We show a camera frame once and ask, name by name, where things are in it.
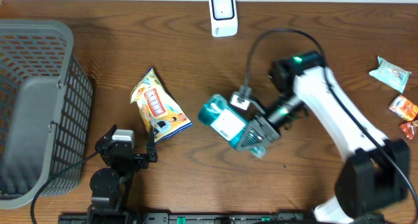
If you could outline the pale green wipes pack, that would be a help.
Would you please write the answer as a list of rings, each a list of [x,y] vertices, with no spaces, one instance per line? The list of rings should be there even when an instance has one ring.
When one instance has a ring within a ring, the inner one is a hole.
[[[412,72],[394,65],[382,57],[377,56],[377,60],[378,68],[370,71],[369,75],[403,93]]]

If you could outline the orange Kleenex tissue pack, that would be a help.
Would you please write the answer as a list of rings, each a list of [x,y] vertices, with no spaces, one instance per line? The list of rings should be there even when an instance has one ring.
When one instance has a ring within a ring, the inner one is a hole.
[[[406,121],[413,121],[417,116],[417,105],[402,95],[393,100],[389,105],[389,110]]]

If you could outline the yellow snack bag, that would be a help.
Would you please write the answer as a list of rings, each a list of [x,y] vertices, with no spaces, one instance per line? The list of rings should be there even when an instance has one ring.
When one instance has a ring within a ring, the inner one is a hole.
[[[138,106],[145,128],[156,143],[193,125],[152,67],[133,88],[130,102]]]

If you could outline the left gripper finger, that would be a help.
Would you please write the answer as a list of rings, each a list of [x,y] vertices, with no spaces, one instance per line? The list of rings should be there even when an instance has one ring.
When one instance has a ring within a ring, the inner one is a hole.
[[[113,126],[111,126],[109,131],[104,134],[103,139],[104,140],[112,140],[112,136],[113,136],[113,134],[115,133],[116,130],[117,130],[117,125],[114,124]]]
[[[146,143],[146,151],[148,155],[157,155],[155,148],[155,139],[154,139],[154,129],[150,127],[150,132],[148,133],[148,139]]]

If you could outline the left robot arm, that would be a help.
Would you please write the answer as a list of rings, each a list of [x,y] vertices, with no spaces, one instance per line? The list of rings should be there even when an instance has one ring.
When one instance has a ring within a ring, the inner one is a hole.
[[[141,215],[130,211],[127,200],[133,177],[158,160],[153,128],[148,133],[146,153],[134,153],[135,134],[132,130],[113,125],[95,144],[95,150],[106,164],[91,177],[91,206],[87,222],[92,224],[130,224],[141,221]]]

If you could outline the blue mouthwash bottle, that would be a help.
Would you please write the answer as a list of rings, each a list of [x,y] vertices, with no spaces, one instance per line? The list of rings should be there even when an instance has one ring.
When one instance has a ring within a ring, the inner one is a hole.
[[[212,95],[203,104],[198,119],[222,136],[234,150],[244,134],[246,125],[250,122],[250,120],[239,114],[220,94]],[[266,147],[255,147],[246,151],[250,151],[254,156],[262,158],[266,153]]]

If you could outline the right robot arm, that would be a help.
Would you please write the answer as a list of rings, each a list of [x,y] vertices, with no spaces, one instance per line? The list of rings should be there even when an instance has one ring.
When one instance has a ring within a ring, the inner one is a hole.
[[[371,124],[336,81],[316,51],[275,61],[269,77],[281,93],[278,101],[246,124],[237,150],[265,147],[300,111],[311,110],[333,139],[344,162],[334,196],[313,210],[320,223],[355,223],[376,210],[417,193],[409,180],[410,149],[389,140]]]

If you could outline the red Top snack bar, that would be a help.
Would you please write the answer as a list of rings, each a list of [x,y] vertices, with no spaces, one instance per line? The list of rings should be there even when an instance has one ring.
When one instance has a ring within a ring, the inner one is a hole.
[[[417,136],[418,121],[409,121],[399,125],[399,128],[404,132],[407,139],[412,140]]]

